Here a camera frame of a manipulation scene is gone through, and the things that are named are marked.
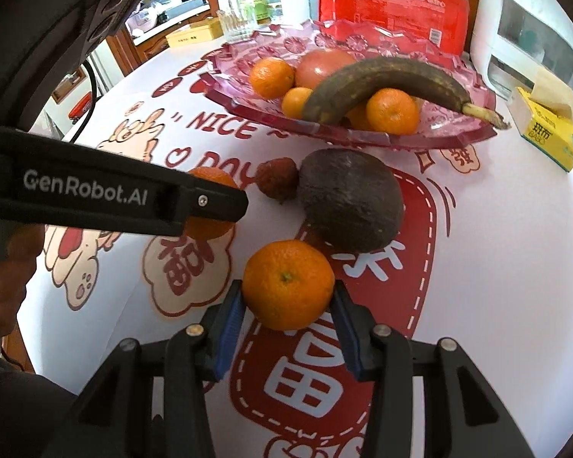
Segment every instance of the metal bolt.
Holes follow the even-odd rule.
[[[456,349],[458,348],[458,344],[456,343],[456,341],[452,338],[443,338],[440,342],[439,345],[445,349],[446,351],[456,351]]]
[[[119,348],[123,351],[133,351],[136,349],[138,341],[132,338],[126,338],[119,343]]]
[[[201,336],[204,333],[204,328],[200,324],[191,324],[190,326],[187,326],[185,332],[188,336],[197,338],[197,336]]]
[[[390,336],[391,332],[392,330],[390,329],[390,327],[386,326],[385,324],[376,324],[375,326],[373,326],[373,333],[376,336],[380,336],[381,338]]]

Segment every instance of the banana stem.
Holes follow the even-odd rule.
[[[503,117],[496,111],[474,105],[473,103],[465,103],[461,112],[463,115],[469,115],[470,117],[490,122],[501,131],[505,131],[511,127],[511,125],[508,122],[505,122]]]

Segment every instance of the barcode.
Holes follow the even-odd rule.
[[[431,32],[429,32],[429,41],[439,46],[441,43],[441,31],[431,28]]]

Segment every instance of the black cable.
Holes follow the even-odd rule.
[[[19,367],[21,369],[22,372],[25,372],[26,369],[23,368],[23,365],[21,364],[21,362],[17,361],[14,358],[11,358],[10,356],[8,356],[8,354],[6,354],[6,351],[4,351],[4,348],[0,348],[0,352],[2,353],[2,357],[9,362],[11,365],[15,365],[17,367]]]
[[[83,129],[86,127],[87,122],[89,122],[89,119],[92,117],[93,109],[95,108],[95,103],[98,100],[98,82],[96,81],[95,74],[93,73],[93,68],[89,63],[89,60],[85,60],[83,62],[83,67],[87,71],[87,75],[89,76],[89,81],[91,81],[92,83],[92,105],[89,107],[89,110],[87,110],[87,116],[83,119],[83,123],[79,126],[78,130],[74,133],[74,136],[72,136],[72,138],[70,139],[71,143],[74,143],[81,135],[81,132],[83,132]]]

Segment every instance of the yellow tissue box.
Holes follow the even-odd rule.
[[[190,43],[212,41],[220,38],[222,35],[223,30],[218,19],[205,19],[204,21],[194,22],[188,26],[181,27],[168,34],[165,39],[167,39],[170,48],[176,48]]]
[[[573,122],[559,117],[515,88],[507,106],[520,135],[569,172],[573,168]]]

